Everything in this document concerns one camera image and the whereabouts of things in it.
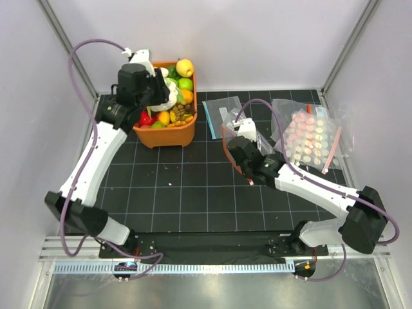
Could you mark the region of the toy cauliflower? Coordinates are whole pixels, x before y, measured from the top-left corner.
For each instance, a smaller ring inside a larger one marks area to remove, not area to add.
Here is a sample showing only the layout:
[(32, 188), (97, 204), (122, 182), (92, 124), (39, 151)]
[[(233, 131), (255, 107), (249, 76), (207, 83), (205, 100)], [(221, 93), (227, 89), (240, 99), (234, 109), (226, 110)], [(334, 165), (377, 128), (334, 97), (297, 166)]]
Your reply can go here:
[(167, 96), (167, 102), (163, 104), (163, 110), (169, 110), (178, 102), (178, 99), (180, 98), (180, 90), (178, 89), (176, 83), (170, 78), (167, 77), (164, 81), (167, 89), (169, 90), (169, 94)]

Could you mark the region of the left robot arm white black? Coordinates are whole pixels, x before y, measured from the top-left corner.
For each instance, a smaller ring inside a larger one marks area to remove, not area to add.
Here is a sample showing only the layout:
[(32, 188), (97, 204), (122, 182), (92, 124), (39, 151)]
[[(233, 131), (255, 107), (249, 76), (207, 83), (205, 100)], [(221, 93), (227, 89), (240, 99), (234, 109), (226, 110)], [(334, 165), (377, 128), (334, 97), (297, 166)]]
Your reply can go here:
[(60, 237), (65, 253), (70, 252), (66, 227), (104, 242), (123, 258), (137, 248), (134, 230), (119, 223), (95, 206), (98, 189), (117, 151), (140, 121), (142, 112), (159, 110), (176, 103), (178, 91), (167, 82), (164, 71), (151, 64), (127, 63), (118, 71), (118, 82), (111, 87), (93, 116), (89, 141), (69, 178), (58, 192), (48, 192), (45, 202), (60, 221)]

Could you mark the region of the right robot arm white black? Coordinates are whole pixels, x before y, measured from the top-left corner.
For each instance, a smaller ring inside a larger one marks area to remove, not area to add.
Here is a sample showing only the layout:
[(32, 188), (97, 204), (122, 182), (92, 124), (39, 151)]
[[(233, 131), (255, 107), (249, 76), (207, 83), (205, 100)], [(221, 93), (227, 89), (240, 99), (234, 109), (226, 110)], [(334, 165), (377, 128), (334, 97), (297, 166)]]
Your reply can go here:
[(253, 184), (287, 192), (320, 206), (332, 220), (300, 221), (283, 240), (298, 255), (321, 245), (345, 244), (362, 254), (371, 254), (387, 225), (383, 202), (368, 186), (359, 191), (329, 182), (304, 170), (293, 171), (280, 153), (263, 155), (243, 136), (230, 140), (228, 152), (242, 175)]

